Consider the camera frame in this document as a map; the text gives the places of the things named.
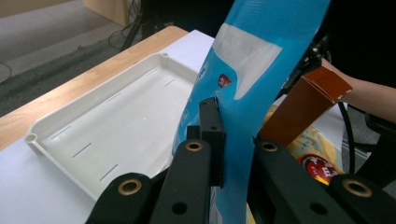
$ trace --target person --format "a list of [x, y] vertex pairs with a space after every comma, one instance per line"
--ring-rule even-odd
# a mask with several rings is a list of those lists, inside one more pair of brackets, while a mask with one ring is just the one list
[[327, 60], [322, 66], [333, 71], [353, 89], [341, 101], [381, 119], [396, 123], [396, 89], [370, 81], [357, 79], [343, 73]]

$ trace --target snack bag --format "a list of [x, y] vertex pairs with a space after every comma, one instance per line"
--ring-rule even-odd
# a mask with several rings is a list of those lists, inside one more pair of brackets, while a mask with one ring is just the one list
[[330, 0], [235, 0], [198, 74], [173, 152], [199, 125], [199, 102], [216, 96], [223, 128], [222, 188], [212, 189], [211, 223], [245, 223], [250, 164], [268, 109], [311, 43]]

